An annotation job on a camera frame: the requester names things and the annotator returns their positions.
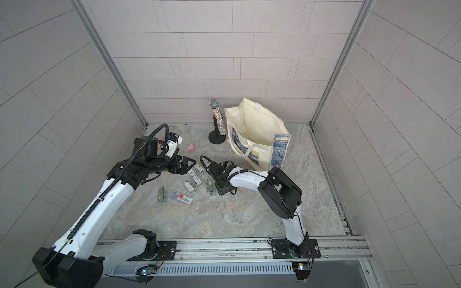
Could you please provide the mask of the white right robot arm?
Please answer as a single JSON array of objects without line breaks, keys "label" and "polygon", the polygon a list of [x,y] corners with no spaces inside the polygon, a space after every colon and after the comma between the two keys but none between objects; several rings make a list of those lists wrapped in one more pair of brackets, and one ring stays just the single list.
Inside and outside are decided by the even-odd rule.
[{"label": "white right robot arm", "polygon": [[282,219],[288,247],[294,253],[305,253],[309,236],[301,219],[303,192],[281,169],[256,172],[226,161],[211,162],[205,170],[221,196],[234,194],[238,188],[259,192],[272,212]]}]

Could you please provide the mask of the clear case blue compass red label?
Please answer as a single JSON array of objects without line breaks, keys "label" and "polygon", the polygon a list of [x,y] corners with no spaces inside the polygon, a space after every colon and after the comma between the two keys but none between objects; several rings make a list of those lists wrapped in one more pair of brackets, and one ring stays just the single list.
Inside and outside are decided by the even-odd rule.
[{"label": "clear case blue compass red label", "polygon": [[193,198],[188,196],[188,195],[185,195],[185,194],[182,194],[182,193],[179,193],[177,191],[173,191],[171,193],[171,196],[170,196],[171,199],[173,200],[176,200],[178,202],[181,202],[183,204],[186,204],[186,205],[191,205],[193,203]]}]

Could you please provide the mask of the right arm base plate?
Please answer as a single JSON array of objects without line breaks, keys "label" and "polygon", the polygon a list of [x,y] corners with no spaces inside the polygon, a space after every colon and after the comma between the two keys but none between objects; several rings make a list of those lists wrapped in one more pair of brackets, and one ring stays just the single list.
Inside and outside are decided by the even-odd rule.
[{"label": "right arm base plate", "polygon": [[272,249],[274,259],[319,259],[321,252],[318,241],[313,238],[304,239],[297,246],[285,239],[267,239]]}]

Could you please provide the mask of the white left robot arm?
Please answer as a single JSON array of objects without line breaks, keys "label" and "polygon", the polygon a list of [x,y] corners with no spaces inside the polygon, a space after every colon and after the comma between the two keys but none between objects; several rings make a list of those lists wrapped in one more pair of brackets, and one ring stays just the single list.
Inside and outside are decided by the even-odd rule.
[{"label": "white left robot arm", "polygon": [[127,238],[97,248],[100,235],[127,198],[162,172],[185,175],[196,161],[179,155],[182,138],[167,124],[135,139],[132,156],[117,163],[103,187],[75,224],[51,248],[40,248],[32,262],[43,281],[55,288],[93,288],[112,268],[131,258],[161,257],[154,232],[138,229]]}]

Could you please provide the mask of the canvas bag starry night print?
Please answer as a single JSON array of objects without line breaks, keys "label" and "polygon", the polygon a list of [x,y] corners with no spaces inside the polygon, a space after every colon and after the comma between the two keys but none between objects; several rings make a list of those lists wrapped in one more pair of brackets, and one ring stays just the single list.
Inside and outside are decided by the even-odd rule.
[{"label": "canvas bag starry night print", "polygon": [[284,122],[250,99],[224,110],[232,150],[255,170],[282,168],[291,141]]}]

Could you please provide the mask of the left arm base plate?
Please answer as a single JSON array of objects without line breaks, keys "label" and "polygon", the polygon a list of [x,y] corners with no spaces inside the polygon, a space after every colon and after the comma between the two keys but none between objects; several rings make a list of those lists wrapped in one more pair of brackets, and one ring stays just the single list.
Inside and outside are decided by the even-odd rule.
[{"label": "left arm base plate", "polygon": [[130,258],[128,262],[174,260],[177,244],[178,243],[176,241],[158,241],[157,250],[152,256],[148,256],[143,253],[140,256]]}]

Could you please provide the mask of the clear case green compass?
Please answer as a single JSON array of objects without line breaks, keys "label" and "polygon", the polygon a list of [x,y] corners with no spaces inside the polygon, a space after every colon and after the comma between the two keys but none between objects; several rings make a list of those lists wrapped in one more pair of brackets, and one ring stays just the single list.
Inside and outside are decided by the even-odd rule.
[{"label": "clear case green compass", "polygon": [[210,196],[214,195],[214,185],[213,185],[213,182],[212,182],[211,178],[208,178],[206,180],[206,190],[210,194]]},{"label": "clear case green compass", "polygon": [[157,197],[158,197],[158,203],[159,204],[161,204],[161,205],[166,204],[166,194],[165,194],[165,189],[164,189],[163,186],[159,188],[158,193],[157,193]]}]

